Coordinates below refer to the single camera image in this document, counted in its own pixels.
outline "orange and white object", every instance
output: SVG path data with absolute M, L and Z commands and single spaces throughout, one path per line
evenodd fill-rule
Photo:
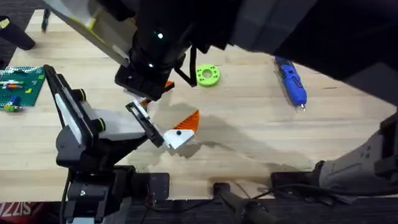
M 189 142 L 199 125 L 199 110 L 183 120 L 180 124 L 164 133 L 163 138 L 168 148 L 178 149 Z

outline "black mount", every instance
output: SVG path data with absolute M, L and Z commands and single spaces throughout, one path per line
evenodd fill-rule
M 213 186 L 213 195 L 221 200 L 222 204 L 233 214 L 236 224 L 292 224 L 288 219 L 280 219 L 273 216 L 267 208 L 263 207 L 258 200 L 245 199 L 230 191 L 229 184 L 216 183 Z
M 95 223 L 101 223 L 104 217 L 120 209 L 124 198 L 167 199 L 169 180 L 169 174 L 139 174 L 133 166 L 115 166 L 95 175 L 73 172 L 63 216 L 68 223 L 75 217 L 94 217 Z

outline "blue tool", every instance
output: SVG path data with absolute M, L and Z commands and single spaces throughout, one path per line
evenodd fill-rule
M 282 75 L 283 83 L 286 92 L 294 106 L 301 106 L 305 111 L 305 104 L 307 103 L 307 93 L 301 83 L 300 77 L 290 60 L 280 57 L 275 58 L 278 65 L 279 73 Z

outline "black cable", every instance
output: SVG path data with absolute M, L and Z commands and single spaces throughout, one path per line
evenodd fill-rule
M 68 169 L 67 180 L 65 181 L 65 186 L 62 192 L 61 206 L 60 206 L 60 224 L 63 224 L 63 213 L 65 211 L 65 201 L 67 200 L 67 192 L 69 187 L 69 182 L 72 176 L 72 172 Z
M 145 211 L 144 216 L 141 218 L 141 222 L 139 222 L 139 224 L 143 224 L 144 223 L 144 220 L 147 217 L 149 211 L 150 211 L 150 208 L 147 208 L 147 210 Z
M 343 196 L 354 196 L 354 197 L 376 197 L 376 196 L 386 196 L 386 195 L 394 195 L 394 194 L 398 194 L 398 188 L 392 188 L 392 189 L 388 189 L 388 190 L 379 190 L 379 191 L 375 191 L 375 192 L 345 192 L 345 191 L 340 191 L 340 190 L 332 190 L 332 189 L 323 189 L 317 186 L 312 186 L 312 185 L 306 185 L 306 184 L 287 184 L 287 185 L 281 185 L 278 187 L 273 187 L 270 188 L 267 192 L 264 192 L 262 194 L 259 194 L 255 197 L 253 197 L 253 199 L 259 199 L 263 196 L 269 195 L 273 192 L 275 192 L 276 190 L 281 190 L 281 189 L 285 189 L 285 188 L 305 188 L 305 189 L 309 189 L 309 190 L 314 190 L 317 192 L 323 192 L 326 194 L 336 194 L 336 195 L 343 195 Z
M 194 87 L 197 85 L 197 48 L 194 45 L 191 46 L 189 74 L 191 79 L 190 84 L 192 87 Z
M 204 205 L 207 205 L 207 204 L 209 204 L 209 203 L 212 203 L 213 201 L 214 201 L 214 199 L 207 200 L 207 201 L 204 201 L 204 202 L 200 202 L 200 203 L 197 203 L 196 205 L 192 205 L 191 207 L 184 208 L 183 210 L 171 210 L 171 209 L 168 209 L 168 210 L 159 210 L 159 209 L 150 207 L 150 206 L 148 206 L 148 205 L 146 205 L 146 204 L 145 204 L 145 207 L 148 208 L 148 209 L 151 209 L 152 211 L 157 212 L 157 213 L 183 213 L 183 212 L 190 211 L 190 210 L 192 210 L 192 209 L 194 209 L 194 208 L 202 207 L 202 206 L 204 206 Z

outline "cable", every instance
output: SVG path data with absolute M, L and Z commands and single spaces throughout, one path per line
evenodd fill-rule
M 337 194 L 337 195 L 354 196 L 354 197 L 376 197 L 376 196 L 386 196 L 386 195 L 398 194 L 397 187 L 394 187 L 389 190 L 379 190 L 379 191 L 375 191 L 375 192 L 345 192 L 345 191 L 340 191 L 340 190 L 323 189 L 320 187 L 306 185 L 306 184 L 287 184 L 287 185 L 281 185 L 278 187 L 270 188 L 267 192 L 259 194 L 255 197 L 253 197 L 253 199 L 259 199 L 263 196 L 266 196 L 266 195 L 269 195 L 269 194 L 275 192 L 276 190 L 289 188 L 289 187 L 305 188 L 305 189 L 314 190 L 317 192 L 323 192 L 326 194 Z
M 214 199 L 207 200 L 207 201 L 204 201 L 204 202 L 200 202 L 200 203 L 197 203 L 196 205 L 193 205 L 193 206 L 191 206 L 191 207 L 184 208 L 183 210 L 171 210 L 171 209 L 168 209 L 168 210 L 159 210 L 159 209 L 150 207 L 150 206 L 148 206 L 147 204 L 145 204 L 145 207 L 148 208 L 148 209 L 151 209 L 152 211 L 157 212 L 157 213 L 183 213 L 183 212 L 190 211 L 190 210 L 192 210 L 192 209 L 194 209 L 194 208 L 202 207 L 202 206 L 204 206 L 204 205 L 207 205 L 207 204 L 209 204 L 209 203 L 212 203 L 213 201 L 214 201 Z
M 141 222 L 139 222 L 139 224 L 143 224 L 144 223 L 144 220 L 147 217 L 149 211 L 150 211 L 150 208 L 147 208 L 147 210 L 145 211 L 144 216 L 141 218 Z
M 69 187 L 69 182 L 72 176 L 72 172 L 68 169 L 67 180 L 65 181 L 65 186 L 62 192 L 61 206 L 60 206 L 60 224 L 63 224 L 63 213 L 65 211 L 65 201 L 67 200 L 67 192 Z

